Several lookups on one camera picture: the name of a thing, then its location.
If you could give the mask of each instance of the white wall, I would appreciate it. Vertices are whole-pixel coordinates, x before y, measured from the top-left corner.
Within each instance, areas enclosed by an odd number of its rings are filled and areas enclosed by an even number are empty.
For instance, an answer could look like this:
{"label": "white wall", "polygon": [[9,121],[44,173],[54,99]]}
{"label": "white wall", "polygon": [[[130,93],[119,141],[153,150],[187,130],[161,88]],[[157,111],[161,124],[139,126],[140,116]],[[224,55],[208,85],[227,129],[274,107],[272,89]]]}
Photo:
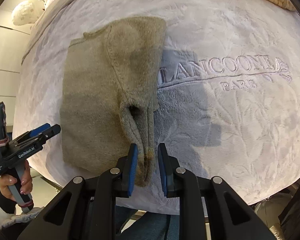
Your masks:
{"label": "white wall", "polygon": [[[0,6],[0,102],[6,105],[7,125],[13,124],[21,59],[31,29],[31,24],[15,26],[11,20],[11,12],[22,1],[25,0],[5,0]],[[44,8],[43,1],[30,1]]]}

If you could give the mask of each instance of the white plush blanket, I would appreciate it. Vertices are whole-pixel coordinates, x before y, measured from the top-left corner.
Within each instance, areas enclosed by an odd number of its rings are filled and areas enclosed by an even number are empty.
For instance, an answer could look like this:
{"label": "white plush blanket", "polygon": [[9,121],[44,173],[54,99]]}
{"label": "white plush blanket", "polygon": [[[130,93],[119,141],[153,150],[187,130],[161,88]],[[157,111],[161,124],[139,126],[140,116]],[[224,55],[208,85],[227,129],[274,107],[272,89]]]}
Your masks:
{"label": "white plush blanket", "polygon": [[[198,176],[223,177],[248,204],[300,177],[296,12],[266,0],[60,2],[65,6],[56,17],[47,12],[60,3],[51,3],[42,16],[42,22],[52,22],[46,28],[39,28],[39,22],[31,34],[14,137],[45,122],[60,123],[63,68],[72,39],[122,17],[158,16],[167,21],[167,32],[158,74],[155,144],[165,142],[169,154]],[[63,162],[60,136],[29,162],[62,186],[77,175],[93,176]],[[135,187],[133,196],[118,204],[178,212],[178,200],[163,197],[157,166],[148,187]]]}

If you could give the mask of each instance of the human hand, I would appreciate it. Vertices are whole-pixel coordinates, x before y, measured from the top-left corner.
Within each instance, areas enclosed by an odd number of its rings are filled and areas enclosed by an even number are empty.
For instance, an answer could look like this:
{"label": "human hand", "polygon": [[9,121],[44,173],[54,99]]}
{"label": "human hand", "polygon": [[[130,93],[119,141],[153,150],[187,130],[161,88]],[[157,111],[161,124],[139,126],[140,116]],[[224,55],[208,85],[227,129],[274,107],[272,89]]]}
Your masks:
{"label": "human hand", "polygon": [[[13,201],[16,201],[14,196],[12,195],[12,193],[10,192],[8,186],[12,186],[17,182],[17,179],[12,177],[11,175],[8,174],[3,174],[2,176],[0,176],[0,191],[1,194],[8,198],[11,199]],[[32,178],[31,178],[31,174],[30,174],[30,167],[29,167],[29,163],[26,160],[25,161],[25,172],[23,173],[23,176],[21,178],[21,189],[20,189],[20,193],[27,195],[32,191]]]}

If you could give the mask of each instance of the white pillow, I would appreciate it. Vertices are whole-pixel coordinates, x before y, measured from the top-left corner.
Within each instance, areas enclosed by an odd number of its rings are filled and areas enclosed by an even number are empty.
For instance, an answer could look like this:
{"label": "white pillow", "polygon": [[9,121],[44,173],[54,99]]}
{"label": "white pillow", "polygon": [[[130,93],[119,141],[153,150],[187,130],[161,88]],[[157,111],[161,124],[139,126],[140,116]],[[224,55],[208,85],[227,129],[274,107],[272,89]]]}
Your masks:
{"label": "white pillow", "polygon": [[16,26],[35,23],[42,13],[43,9],[35,6],[33,2],[23,1],[12,11],[12,23]]}

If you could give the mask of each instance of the black sleeve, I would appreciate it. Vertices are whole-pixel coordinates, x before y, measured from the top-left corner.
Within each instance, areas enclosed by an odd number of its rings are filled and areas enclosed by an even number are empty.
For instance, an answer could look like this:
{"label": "black sleeve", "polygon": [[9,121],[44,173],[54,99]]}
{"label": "black sleeve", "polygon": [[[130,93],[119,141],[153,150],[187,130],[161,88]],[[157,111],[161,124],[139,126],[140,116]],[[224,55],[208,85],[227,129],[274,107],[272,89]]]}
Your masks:
{"label": "black sleeve", "polygon": [[0,208],[6,212],[7,214],[14,214],[14,211],[16,209],[16,202],[6,198],[2,195],[0,191]]}

